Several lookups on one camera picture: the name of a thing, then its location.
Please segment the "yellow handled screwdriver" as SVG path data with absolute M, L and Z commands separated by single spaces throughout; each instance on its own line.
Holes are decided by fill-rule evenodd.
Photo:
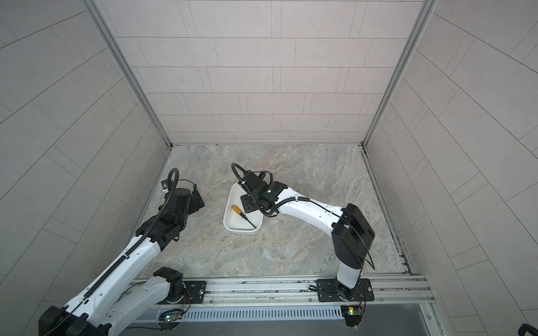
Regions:
M 248 222 L 254 229 L 256 229 L 256 226 L 251 222 L 248 217 L 242 212 L 242 210 L 237 206 L 233 205 L 232 210 L 241 218 L 243 218 L 246 222 Z

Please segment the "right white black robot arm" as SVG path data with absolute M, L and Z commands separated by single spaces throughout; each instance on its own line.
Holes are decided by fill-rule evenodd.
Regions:
M 253 172 L 236 163 L 231 168 L 255 210 L 269 218 L 284 214 L 301 219 L 329 235 L 340 263 L 333 292 L 344 301 L 366 298 L 359 281 L 366 263 L 375 267 L 369 253 L 375 232 L 357 206 L 324 204 L 275 181 L 270 172 Z

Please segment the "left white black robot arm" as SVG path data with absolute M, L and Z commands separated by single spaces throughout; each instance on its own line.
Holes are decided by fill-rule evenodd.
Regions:
M 205 203 L 196 186 L 179 188 L 176 169 L 163 182 L 167 192 L 157 215 L 136 231 L 119 256 L 96 280 L 63 307 L 49 307 L 39 318 L 39 335 L 119 335 L 150 307 L 178 304 L 180 314 L 193 301 L 183 274 L 161 267 L 138 286 L 131 283 L 170 242 L 179 239 L 191 214 Z

